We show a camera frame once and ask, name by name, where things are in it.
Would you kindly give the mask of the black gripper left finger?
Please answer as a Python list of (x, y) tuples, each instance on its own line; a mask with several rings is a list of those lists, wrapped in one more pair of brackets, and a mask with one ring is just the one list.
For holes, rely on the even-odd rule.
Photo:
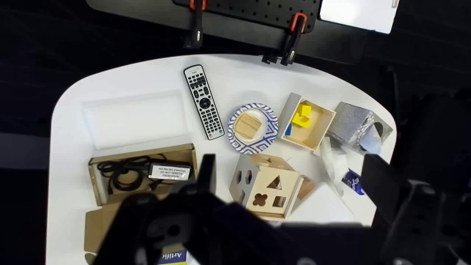
[(93, 265), (156, 265), (163, 250), (183, 245), (200, 265), (293, 265), (293, 242), (237, 204), (214, 195), (216, 157), (205, 155), (197, 180), (165, 199), (127, 198)]

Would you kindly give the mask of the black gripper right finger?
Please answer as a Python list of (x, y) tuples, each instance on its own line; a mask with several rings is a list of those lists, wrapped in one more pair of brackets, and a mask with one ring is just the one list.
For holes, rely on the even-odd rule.
[(470, 265), (470, 198), (412, 180), (367, 155), (361, 185), (377, 207), (380, 265)]

